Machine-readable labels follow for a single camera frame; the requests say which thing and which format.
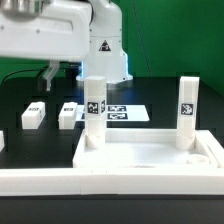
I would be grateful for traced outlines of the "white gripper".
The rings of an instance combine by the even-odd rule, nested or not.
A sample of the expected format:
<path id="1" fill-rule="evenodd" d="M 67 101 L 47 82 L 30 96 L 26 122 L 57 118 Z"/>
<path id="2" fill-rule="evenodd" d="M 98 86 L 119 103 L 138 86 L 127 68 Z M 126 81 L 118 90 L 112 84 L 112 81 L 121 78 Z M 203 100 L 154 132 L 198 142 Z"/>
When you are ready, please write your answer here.
<path id="1" fill-rule="evenodd" d="M 41 78 L 42 89 L 49 91 L 59 61 L 87 56 L 89 24 L 87 2 L 0 1 L 0 56 L 51 60 Z"/>

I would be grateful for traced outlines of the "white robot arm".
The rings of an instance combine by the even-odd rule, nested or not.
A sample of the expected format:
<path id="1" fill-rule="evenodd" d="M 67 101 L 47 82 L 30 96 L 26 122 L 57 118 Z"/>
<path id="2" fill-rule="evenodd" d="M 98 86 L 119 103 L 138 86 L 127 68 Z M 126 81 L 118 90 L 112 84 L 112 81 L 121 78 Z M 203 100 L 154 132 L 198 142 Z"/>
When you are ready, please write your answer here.
<path id="1" fill-rule="evenodd" d="M 47 89 L 61 62 L 82 66 L 77 77 L 132 79 L 122 48 L 122 12 L 111 0 L 0 0 L 0 57 L 47 60 Z"/>

